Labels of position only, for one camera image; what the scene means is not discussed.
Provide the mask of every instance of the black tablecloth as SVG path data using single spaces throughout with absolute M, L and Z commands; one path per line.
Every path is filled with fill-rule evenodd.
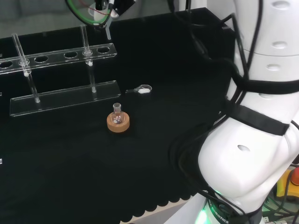
M 197 23 L 217 22 L 206 9 L 195 10 L 193 17 Z M 231 32 L 196 33 L 212 57 L 232 57 Z M 9 118 L 9 99 L 30 92 L 22 73 L 0 76 L 0 223 L 117 224 L 195 193 L 172 170 L 167 148 L 176 135 L 215 120 L 229 69 L 202 61 L 186 27 L 171 14 L 115 22 L 111 35 L 118 55 L 94 62 L 96 82 L 117 80 L 122 93 L 150 84 L 150 95 L 123 94 Z M 88 36 L 91 45 L 107 42 L 92 28 Z M 82 46 L 78 28 L 20 41 L 25 54 Z M 0 49 L 4 57 L 16 55 L 10 38 L 0 40 Z M 32 75 L 39 92 L 88 84 L 84 63 Z M 115 102 L 130 115 L 123 134 L 107 129 Z

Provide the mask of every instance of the black strap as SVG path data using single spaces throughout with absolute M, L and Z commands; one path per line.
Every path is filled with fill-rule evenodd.
M 282 136 L 289 128 L 288 124 L 269 118 L 264 114 L 249 109 L 248 107 L 233 104 L 228 99 L 225 100 L 223 112 L 229 117 L 250 127 L 274 135 Z
M 299 91 L 299 80 L 288 82 L 247 80 L 235 72 L 232 72 L 232 79 L 240 89 L 247 92 L 263 94 L 290 94 Z

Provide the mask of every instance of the grey background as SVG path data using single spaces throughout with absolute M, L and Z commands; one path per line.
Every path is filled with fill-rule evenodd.
M 78 0 L 73 2 L 80 7 Z M 93 0 L 85 0 L 89 5 Z M 167 0 L 138 0 L 121 18 L 130 19 L 169 12 Z M 64 0 L 0 0 L 0 38 L 71 28 L 82 23 Z

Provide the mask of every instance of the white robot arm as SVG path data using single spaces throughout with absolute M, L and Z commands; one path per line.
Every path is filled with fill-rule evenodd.
M 248 55 L 258 1 L 235 0 L 235 5 Z M 299 25 L 299 2 L 265 0 L 263 7 L 264 16 L 249 78 L 276 82 L 298 80 L 299 32 L 294 27 Z M 242 71 L 237 49 L 235 63 Z M 235 89 L 232 81 L 227 94 L 229 99 Z M 299 121 L 299 92 L 285 95 L 248 92 L 241 105 L 285 124 L 290 124 L 292 119 Z M 284 136 L 279 136 L 229 118 L 207 137 L 199 154 L 199 168 L 214 190 L 249 213 L 261 207 L 273 185 L 298 154 L 299 131 L 293 125 Z

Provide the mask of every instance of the acrylic rod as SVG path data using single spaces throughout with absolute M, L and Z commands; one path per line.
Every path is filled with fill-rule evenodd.
M 19 37 L 16 33 L 12 34 L 12 37 L 13 37 L 15 48 L 17 49 L 18 55 L 20 57 L 20 65 L 23 68 L 24 76 L 27 78 L 27 81 L 28 81 L 28 84 L 29 84 L 29 87 L 30 87 L 30 90 L 32 92 L 35 102 L 39 103 L 40 99 L 38 97 L 38 93 L 36 91 L 36 86 L 34 85 L 34 82 L 33 82 L 32 76 L 31 76 L 31 69 L 28 66 L 28 61 L 24 55 L 21 43 L 19 41 Z
M 84 46 L 84 51 L 83 55 L 86 56 L 87 58 L 93 54 L 93 52 L 89 49 L 89 44 L 88 44 L 88 39 L 87 39 L 87 32 L 86 32 L 86 25 L 81 25 L 81 35 L 82 35 L 82 41 L 83 41 L 83 46 Z M 93 65 L 92 59 L 86 59 L 86 64 L 89 66 Z
M 92 51 L 89 49 L 86 25 L 81 25 L 80 27 L 81 27 L 83 46 L 84 46 L 83 55 L 85 55 L 88 58 L 89 56 L 92 55 Z M 89 76 L 89 80 L 90 80 L 90 85 L 92 87 L 92 92 L 96 93 L 97 89 L 95 88 L 95 81 L 94 81 L 94 74 L 93 74 L 93 60 L 86 59 L 85 63 L 88 64 L 88 76 Z

